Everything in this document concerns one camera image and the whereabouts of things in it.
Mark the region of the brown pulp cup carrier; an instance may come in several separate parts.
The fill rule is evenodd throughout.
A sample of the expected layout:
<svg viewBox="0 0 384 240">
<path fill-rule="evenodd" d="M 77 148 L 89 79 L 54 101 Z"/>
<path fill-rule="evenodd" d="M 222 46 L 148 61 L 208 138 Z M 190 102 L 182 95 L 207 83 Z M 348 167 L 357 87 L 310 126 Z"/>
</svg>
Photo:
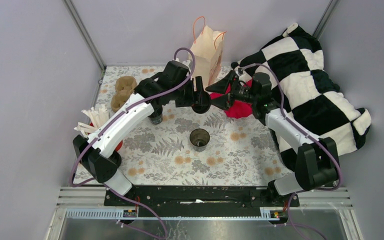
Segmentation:
<svg viewBox="0 0 384 240">
<path fill-rule="evenodd" d="M 122 76 L 115 82 L 115 94 L 111 99 L 111 110 L 116 113 L 133 94 L 137 81 L 133 76 Z"/>
</svg>

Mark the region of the red ribbed cup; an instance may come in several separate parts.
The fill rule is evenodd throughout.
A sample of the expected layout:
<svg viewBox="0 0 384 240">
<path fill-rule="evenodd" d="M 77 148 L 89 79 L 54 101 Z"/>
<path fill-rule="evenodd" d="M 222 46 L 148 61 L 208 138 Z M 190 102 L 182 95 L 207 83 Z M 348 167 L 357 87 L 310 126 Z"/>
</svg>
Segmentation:
<svg viewBox="0 0 384 240">
<path fill-rule="evenodd" d="M 93 123 L 91 122 L 89 124 L 92 128 L 94 128 L 94 130 L 96 130 L 97 128 L 93 125 Z M 123 141 L 120 141 L 119 144 L 116 146 L 115 148 L 115 151 L 118 152 L 123 146 Z"/>
</svg>

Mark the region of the floral table mat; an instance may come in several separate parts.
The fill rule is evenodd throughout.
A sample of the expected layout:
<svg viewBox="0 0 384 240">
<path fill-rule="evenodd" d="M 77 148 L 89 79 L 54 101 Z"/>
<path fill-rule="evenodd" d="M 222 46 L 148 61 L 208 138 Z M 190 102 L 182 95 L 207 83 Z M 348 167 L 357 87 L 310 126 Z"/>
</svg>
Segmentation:
<svg viewBox="0 0 384 240">
<path fill-rule="evenodd" d="M 190 133 L 204 129 L 210 141 L 195 151 Z M 135 185 L 265 186 L 290 173 L 270 131 L 253 116 L 229 118 L 211 107 L 163 107 L 162 122 L 139 123 L 119 150 L 121 170 Z"/>
</svg>

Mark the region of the black white checkered blanket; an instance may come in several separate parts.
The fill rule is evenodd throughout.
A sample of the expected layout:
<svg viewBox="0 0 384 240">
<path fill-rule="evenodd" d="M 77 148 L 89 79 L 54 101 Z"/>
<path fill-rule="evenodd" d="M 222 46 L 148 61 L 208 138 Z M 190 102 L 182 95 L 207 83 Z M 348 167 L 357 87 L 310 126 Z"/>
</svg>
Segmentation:
<svg viewBox="0 0 384 240">
<path fill-rule="evenodd" d="M 354 107 L 324 70 L 320 42 L 297 23 L 259 51 L 231 64 L 245 68 L 245 79 L 258 72 L 269 75 L 271 94 L 287 115 L 321 138 L 332 138 L 339 156 L 362 148 L 371 115 Z"/>
</svg>

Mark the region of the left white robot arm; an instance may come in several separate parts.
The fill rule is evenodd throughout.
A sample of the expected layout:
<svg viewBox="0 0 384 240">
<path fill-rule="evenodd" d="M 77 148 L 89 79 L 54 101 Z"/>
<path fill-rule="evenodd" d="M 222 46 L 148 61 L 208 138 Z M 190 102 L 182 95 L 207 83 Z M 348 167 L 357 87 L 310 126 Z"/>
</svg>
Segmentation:
<svg viewBox="0 0 384 240">
<path fill-rule="evenodd" d="M 125 104 L 103 126 L 87 136 L 77 135 L 73 140 L 76 162 L 82 165 L 94 180 L 116 193 L 124 206 L 135 200 L 133 184 L 120 170 L 121 156 L 116 146 L 144 119 L 162 114 L 164 105 L 174 101 L 177 107 L 192 107 L 196 113 L 205 113 L 210 106 L 209 95 L 202 80 L 194 81 L 195 62 L 186 66 L 174 59 L 162 72 L 140 81 Z"/>
</svg>

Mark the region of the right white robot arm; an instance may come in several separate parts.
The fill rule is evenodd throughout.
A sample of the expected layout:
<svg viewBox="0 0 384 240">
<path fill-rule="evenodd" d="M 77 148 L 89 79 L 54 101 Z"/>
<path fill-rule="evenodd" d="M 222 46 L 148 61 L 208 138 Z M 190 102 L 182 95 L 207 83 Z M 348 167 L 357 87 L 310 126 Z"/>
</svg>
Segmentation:
<svg viewBox="0 0 384 240">
<path fill-rule="evenodd" d="M 253 116 L 285 140 L 296 153 L 292 173 L 267 186 L 267 201 L 279 206 L 287 199 L 287 195 L 333 183 L 340 179 L 340 173 L 335 141 L 330 137 L 320 138 L 287 117 L 284 109 L 272 97 L 271 89 L 268 74 L 254 74 L 248 86 L 240 81 L 239 73 L 234 70 L 206 87 L 206 91 L 220 95 L 211 100 L 212 105 L 219 109 L 228 110 L 236 101 L 250 104 Z"/>
</svg>

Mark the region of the black ribbed cup stack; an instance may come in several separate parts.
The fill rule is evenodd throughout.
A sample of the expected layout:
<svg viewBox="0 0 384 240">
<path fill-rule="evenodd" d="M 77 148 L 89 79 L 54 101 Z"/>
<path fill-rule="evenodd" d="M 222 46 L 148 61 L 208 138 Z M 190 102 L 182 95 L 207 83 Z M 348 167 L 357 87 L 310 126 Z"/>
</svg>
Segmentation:
<svg viewBox="0 0 384 240">
<path fill-rule="evenodd" d="M 163 114 L 162 112 L 155 111 L 148 116 L 148 119 L 153 125 L 158 125 L 163 121 Z"/>
</svg>

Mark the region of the dark translucent coffee cup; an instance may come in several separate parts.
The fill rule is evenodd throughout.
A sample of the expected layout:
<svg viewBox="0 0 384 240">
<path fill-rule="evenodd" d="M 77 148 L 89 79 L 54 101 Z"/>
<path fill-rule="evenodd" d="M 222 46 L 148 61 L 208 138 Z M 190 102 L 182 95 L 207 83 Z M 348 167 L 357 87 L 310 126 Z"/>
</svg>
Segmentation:
<svg viewBox="0 0 384 240">
<path fill-rule="evenodd" d="M 196 128 L 190 133 L 189 141 L 195 151 L 202 152 L 210 141 L 210 134 L 205 129 Z"/>
</svg>

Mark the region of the black cup lid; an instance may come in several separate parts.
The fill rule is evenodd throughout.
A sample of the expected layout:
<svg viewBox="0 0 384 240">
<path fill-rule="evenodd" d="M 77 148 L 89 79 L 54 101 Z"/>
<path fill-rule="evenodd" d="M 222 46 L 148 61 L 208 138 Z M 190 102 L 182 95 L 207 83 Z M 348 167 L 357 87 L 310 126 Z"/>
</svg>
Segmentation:
<svg viewBox="0 0 384 240">
<path fill-rule="evenodd" d="M 210 107 L 211 107 L 211 97 L 210 95 L 205 92 L 203 99 L 196 99 L 201 101 L 201 109 L 192 109 L 197 114 L 204 114 L 206 113 Z"/>
</svg>

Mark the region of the red cloth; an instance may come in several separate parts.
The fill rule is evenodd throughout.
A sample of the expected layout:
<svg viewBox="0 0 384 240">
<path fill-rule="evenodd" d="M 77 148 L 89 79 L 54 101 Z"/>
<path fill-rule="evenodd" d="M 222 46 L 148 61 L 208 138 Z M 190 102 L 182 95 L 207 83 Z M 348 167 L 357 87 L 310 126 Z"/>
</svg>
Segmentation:
<svg viewBox="0 0 384 240">
<path fill-rule="evenodd" d="M 249 79 L 246 83 L 243 83 L 243 84 L 246 84 L 247 86 L 250 87 L 252 85 L 252 80 Z M 227 87 L 227 90 L 225 91 L 225 94 L 229 93 L 230 90 L 231 90 L 231 86 L 229 84 L 229 86 Z M 213 100 L 215 98 L 220 97 L 221 95 L 222 95 L 221 93 L 212 92 L 210 94 L 210 98 L 211 100 Z M 251 107 L 251 104 L 249 103 L 235 101 L 232 107 L 229 108 L 228 110 L 224 110 L 224 112 L 226 116 L 229 118 L 235 118 L 235 119 L 246 118 L 252 114 L 252 107 Z"/>
</svg>

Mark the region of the beige paper bag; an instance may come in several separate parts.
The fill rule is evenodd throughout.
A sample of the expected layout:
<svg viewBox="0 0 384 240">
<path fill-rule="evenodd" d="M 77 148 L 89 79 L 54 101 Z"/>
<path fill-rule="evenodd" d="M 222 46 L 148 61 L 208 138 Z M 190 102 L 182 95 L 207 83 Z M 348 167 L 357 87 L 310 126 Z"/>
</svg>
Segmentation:
<svg viewBox="0 0 384 240">
<path fill-rule="evenodd" d="M 202 84 L 206 88 L 215 83 L 221 71 L 224 50 L 225 31 L 212 30 L 206 22 L 202 29 L 192 27 L 193 42 L 190 50 L 195 56 L 193 77 L 202 77 Z"/>
</svg>

